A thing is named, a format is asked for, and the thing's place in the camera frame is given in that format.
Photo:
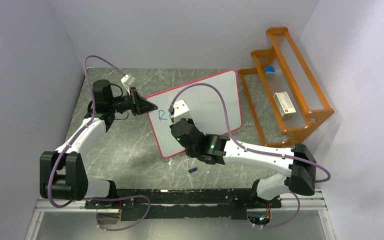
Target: white wall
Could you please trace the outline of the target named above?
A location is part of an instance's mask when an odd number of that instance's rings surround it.
[[[46,0],[0,0],[0,240],[26,236],[39,157],[63,143],[82,78]]]
[[[384,239],[384,0],[321,0],[299,43],[336,110],[306,144],[337,239]]]
[[[49,0],[79,55],[124,68],[250,68],[269,27],[299,37],[319,0]],[[106,67],[91,59],[90,66]]]

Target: wooden shelf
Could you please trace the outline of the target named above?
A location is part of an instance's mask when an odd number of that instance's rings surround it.
[[[239,70],[248,104],[255,121],[257,132],[263,146],[288,147],[302,143],[334,110],[323,95],[307,63],[292,40],[286,27],[274,27],[267,30],[272,47],[251,52],[255,68]],[[266,77],[267,66],[275,68],[275,76]],[[282,135],[288,140],[267,143],[260,121],[254,109],[252,97],[248,91],[244,75],[258,74]],[[273,98],[276,92],[287,92],[296,113],[289,118],[282,118]]]

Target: marble tabletop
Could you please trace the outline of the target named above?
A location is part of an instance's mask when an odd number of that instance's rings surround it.
[[[124,73],[135,77],[137,91],[147,97],[151,94],[179,86],[197,79],[224,71],[224,69],[169,69],[169,68],[124,68]],[[100,79],[119,84],[121,74],[112,68],[89,68],[92,82]],[[273,114],[264,87],[257,75],[246,76],[254,107],[267,142],[285,139]],[[240,83],[240,105],[243,126],[233,135],[242,142],[260,144],[257,129],[244,89]],[[114,96],[120,90],[114,87]],[[67,139],[79,128],[87,113],[91,100],[86,82],[74,109]],[[116,113],[116,119],[124,116]],[[267,169],[241,164],[207,165],[185,153],[163,158],[159,152],[147,114],[133,116],[126,120],[115,120],[108,132],[98,140],[83,157],[87,175],[99,180],[113,180],[122,189],[210,189],[250,188],[253,181],[273,175]],[[189,173],[188,169],[197,167]]]

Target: whiteboard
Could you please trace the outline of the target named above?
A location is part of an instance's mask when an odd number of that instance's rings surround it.
[[[193,83],[207,83],[216,87],[226,103],[227,116],[231,131],[242,126],[242,114],[239,98],[238,77],[235,70],[227,70],[206,78],[198,79],[146,97],[146,100],[158,106],[148,113],[149,122],[155,135],[159,151],[164,158],[170,158],[185,151],[172,136],[169,106],[176,94],[185,86]],[[184,91],[177,100],[183,99],[189,107],[195,126],[204,134],[227,133],[225,114],[217,93],[207,86],[194,86]]]

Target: pink border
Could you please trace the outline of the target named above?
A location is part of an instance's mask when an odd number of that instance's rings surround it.
[[[191,82],[188,82],[188,83],[185,83],[185,84],[182,84],[180,86],[176,86],[176,87],[172,87],[170,89],[167,89],[167,90],[164,90],[164,91],[161,91],[161,92],[157,92],[157,93],[154,93],[154,94],[151,94],[147,97],[145,97],[145,99],[148,99],[148,98],[151,98],[151,97],[154,97],[156,95],[160,95],[160,94],[163,94],[165,92],[168,92],[168,91],[171,91],[171,90],[174,90],[174,89],[178,89],[178,88],[181,88],[181,87],[184,87],[186,85],[189,85],[189,84],[194,84],[194,83],[197,83],[197,82],[200,82],[202,80],[205,80],[205,79],[209,79],[209,78],[212,78],[214,76],[217,76],[217,75],[220,75],[220,74],[225,74],[227,72],[230,72],[230,71],[233,71],[235,73],[235,77],[236,77],[236,88],[237,88],[237,99],[239,101],[239,114],[240,114],[240,126],[238,128],[235,128],[232,130],[233,131],[236,131],[238,129],[240,129],[242,127],[242,124],[243,124],[243,121],[242,121],[242,109],[241,109],[241,95],[239,93],[239,82],[238,82],[238,73],[234,70],[234,69],[229,69],[229,70],[226,70],[226,71],[222,71],[222,72],[219,72],[219,73],[216,73],[216,74],[213,74],[213,75],[210,75],[210,76],[207,76],[207,77],[204,77],[204,78],[201,78],[201,79],[198,79],[198,80],[195,80],[195,81],[191,81]],[[175,155],[178,155],[178,154],[181,154],[183,153],[185,150],[183,151],[179,151],[177,153],[174,153],[170,156],[164,156],[163,153],[161,152],[161,147],[160,147],[160,143],[158,142],[158,139],[157,139],[157,136],[155,134],[155,130],[154,130],[154,126],[152,124],[152,121],[151,121],[151,117],[150,117],[150,114],[148,113],[148,119],[149,119],[149,123],[151,124],[151,128],[152,128],[152,131],[153,131],[153,135],[155,137],[155,140],[156,140],[156,144],[158,145],[158,149],[159,149],[159,153],[161,154],[161,156],[165,159],[168,159],[168,158],[171,158]]]

